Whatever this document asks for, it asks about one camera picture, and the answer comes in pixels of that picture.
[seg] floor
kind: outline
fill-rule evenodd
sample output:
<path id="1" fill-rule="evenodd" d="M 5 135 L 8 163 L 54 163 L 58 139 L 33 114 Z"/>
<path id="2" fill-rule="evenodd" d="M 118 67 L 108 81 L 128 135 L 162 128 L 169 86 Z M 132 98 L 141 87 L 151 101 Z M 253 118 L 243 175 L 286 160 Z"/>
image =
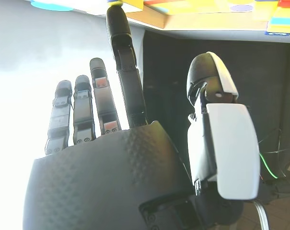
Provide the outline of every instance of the floor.
<path id="1" fill-rule="evenodd" d="M 290 230 L 290 197 L 266 205 L 271 230 Z M 217 226 L 214 230 L 261 230 L 259 216 L 253 204 L 244 205 L 243 216 L 232 227 Z"/>

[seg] purple oval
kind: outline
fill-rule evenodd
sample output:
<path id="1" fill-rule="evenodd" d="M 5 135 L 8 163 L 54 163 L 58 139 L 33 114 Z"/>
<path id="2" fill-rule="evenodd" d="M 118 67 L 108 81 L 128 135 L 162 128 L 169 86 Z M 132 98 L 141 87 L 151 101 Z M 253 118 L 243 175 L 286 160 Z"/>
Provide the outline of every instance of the purple oval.
<path id="1" fill-rule="evenodd" d="M 253 9 L 253 6 L 236 5 L 236 6 L 232 6 L 230 9 L 233 10 L 233 11 L 251 11 Z"/>

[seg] wooden edge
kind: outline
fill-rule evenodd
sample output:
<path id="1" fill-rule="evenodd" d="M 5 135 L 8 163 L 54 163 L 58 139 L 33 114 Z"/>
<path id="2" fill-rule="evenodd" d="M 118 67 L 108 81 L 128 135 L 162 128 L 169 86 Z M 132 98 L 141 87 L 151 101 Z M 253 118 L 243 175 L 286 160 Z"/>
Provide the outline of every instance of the wooden edge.
<path id="1" fill-rule="evenodd" d="M 265 31 L 267 22 L 253 20 L 252 12 L 191 13 L 168 15 L 164 30 Z"/>
<path id="2" fill-rule="evenodd" d="M 143 11 L 126 13 L 128 20 L 149 26 L 151 28 L 162 30 L 165 27 L 167 15 L 144 6 Z"/>

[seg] blue stripe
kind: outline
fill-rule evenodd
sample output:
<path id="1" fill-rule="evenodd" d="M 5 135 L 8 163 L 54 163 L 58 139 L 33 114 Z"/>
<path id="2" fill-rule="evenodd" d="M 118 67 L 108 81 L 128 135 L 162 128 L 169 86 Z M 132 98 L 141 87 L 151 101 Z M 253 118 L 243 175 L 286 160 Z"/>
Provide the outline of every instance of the blue stripe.
<path id="1" fill-rule="evenodd" d="M 290 18 L 275 18 L 272 17 L 270 20 L 272 25 L 290 25 Z"/>

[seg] robotic hand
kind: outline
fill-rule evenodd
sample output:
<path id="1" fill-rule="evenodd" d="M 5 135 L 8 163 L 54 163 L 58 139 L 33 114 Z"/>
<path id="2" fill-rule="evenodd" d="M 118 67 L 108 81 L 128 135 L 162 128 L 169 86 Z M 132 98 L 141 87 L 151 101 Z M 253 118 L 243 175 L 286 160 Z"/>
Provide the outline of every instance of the robotic hand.
<path id="1" fill-rule="evenodd" d="M 236 222 L 243 200 L 257 195 L 259 156 L 250 116 L 236 104 L 223 62 L 207 53 L 190 67 L 187 95 L 196 111 L 189 117 L 190 178 L 159 122 L 148 125 L 125 13 L 112 6 L 106 20 L 130 129 L 121 130 L 103 61 L 94 58 L 102 135 L 95 137 L 92 88 L 81 75 L 73 95 L 75 145 L 68 147 L 72 88 L 61 81 L 46 156 L 34 161 L 29 179 L 23 229 L 198 230 Z"/>

